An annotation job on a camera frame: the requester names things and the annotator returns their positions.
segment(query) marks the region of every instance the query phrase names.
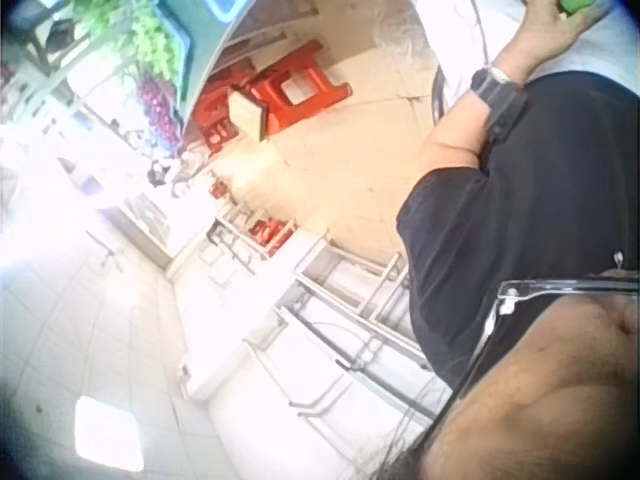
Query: eyeglasses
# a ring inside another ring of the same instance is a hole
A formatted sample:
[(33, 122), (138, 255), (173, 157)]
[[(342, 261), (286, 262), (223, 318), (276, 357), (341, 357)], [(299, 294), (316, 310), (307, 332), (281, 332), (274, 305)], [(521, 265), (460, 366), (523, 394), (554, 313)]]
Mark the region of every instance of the eyeglasses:
[(471, 356), (467, 373), (458, 387), (452, 392), (433, 423), (416, 438), (409, 449), (413, 451), (422, 450), (424, 452), (428, 450), (430, 443), (436, 438), (438, 431), (451, 413), (452, 407), (461, 401), (477, 383), (478, 367), (487, 351), (486, 347), (489, 339), (495, 332), (496, 327), (507, 320), (505, 317), (514, 313), (518, 303), (546, 295), (631, 296), (635, 297), (637, 301), (639, 286), (637, 272), (624, 278), (594, 277), (576, 280), (543, 279), (503, 282), (484, 322), (484, 328), (478, 345)]

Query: hand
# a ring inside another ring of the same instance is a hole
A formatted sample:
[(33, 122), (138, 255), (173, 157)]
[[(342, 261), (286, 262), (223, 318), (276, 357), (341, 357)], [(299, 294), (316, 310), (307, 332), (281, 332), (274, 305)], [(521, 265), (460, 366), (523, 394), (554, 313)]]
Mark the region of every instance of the hand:
[(567, 51), (610, 7), (608, 1), (597, 1), (563, 18), (558, 3), (557, 0), (529, 0), (522, 25), (511, 42), (535, 67)]

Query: black wristwatch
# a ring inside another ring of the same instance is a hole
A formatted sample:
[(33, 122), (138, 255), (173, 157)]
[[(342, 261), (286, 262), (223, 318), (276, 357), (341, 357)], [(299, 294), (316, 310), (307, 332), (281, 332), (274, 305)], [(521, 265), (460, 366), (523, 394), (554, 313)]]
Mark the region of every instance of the black wristwatch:
[(489, 138), (504, 141), (524, 110), (527, 94), (495, 67), (478, 70), (471, 79), (471, 90), (489, 106)]

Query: green leaves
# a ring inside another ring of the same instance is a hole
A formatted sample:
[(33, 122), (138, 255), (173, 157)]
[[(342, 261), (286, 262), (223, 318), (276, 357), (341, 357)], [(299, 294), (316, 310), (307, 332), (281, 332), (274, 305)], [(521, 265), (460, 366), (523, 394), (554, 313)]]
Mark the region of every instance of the green leaves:
[(133, 53), (138, 63), (173, 82), (180, 71), (179, 47), (151, 5), (151, 0), (73, 0), (73, 13), (92, 38), (108, 31), (123, 15), (131, 14), (131, 31), (110, 47), (120, 53)]

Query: eyeglass frame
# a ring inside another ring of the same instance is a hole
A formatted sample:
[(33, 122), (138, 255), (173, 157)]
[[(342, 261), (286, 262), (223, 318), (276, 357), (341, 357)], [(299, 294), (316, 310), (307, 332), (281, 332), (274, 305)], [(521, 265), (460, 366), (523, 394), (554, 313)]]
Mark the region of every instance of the eyeglass frame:
[(460, 394), (468, 386), (469, 380), (475, 375), (480, 364), (479, 359), (493, 334), (500, 315), (510, 315), (519, 302), (531, 300), (543, 295), (629, 295), (638, 296), (640, 291), (640, 279), (634, 272), (630, 277), (598, 277), (572, 280), (540, 279), (540, 280), (509, 280), (502, 282), (498, 288), (496, 299), (493, 302), (489, 315), (485, 320), (482, 334), (469, 359), (469, 368), (462, 377), (458, 386), (451, 392), (451, 396), (438, 412), (431, 425), (424, 430), (407, 449), (408, 452), (422, 450), (422, 455), (428, 451), (427, 445), (435, 440), (440, 427), (451, 413), (451, 407), (464, 396)]

